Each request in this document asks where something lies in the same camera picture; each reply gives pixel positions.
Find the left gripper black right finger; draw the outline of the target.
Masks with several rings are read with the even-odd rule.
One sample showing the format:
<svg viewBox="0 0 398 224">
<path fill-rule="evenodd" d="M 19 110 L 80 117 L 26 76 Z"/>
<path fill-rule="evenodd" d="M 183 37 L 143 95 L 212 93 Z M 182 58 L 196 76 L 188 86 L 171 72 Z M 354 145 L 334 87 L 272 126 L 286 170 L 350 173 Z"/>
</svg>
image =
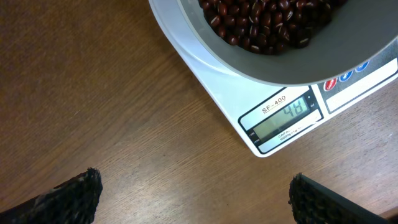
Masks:
<svg viewBox="0 0 398 224">
<path fill-rule="evenodd" d="M 389 221 L 299 173 L 290 182 L 289 201 L 296 223 L 377 224 Z"/>
</svg>

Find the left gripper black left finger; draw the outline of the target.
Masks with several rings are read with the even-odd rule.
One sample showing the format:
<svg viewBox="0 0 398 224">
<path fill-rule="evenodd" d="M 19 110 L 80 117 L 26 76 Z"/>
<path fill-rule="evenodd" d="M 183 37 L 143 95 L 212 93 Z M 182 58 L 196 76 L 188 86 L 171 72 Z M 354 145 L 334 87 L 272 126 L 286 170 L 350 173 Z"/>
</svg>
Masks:
<svg viewBox="0 0 398 224">
<path fill-rule="evenodd" d="M 1 212 L 1 223 L 93 223 L 102 190 L 99 170 L 89 168 L 49 191 Z"/>
</svg>

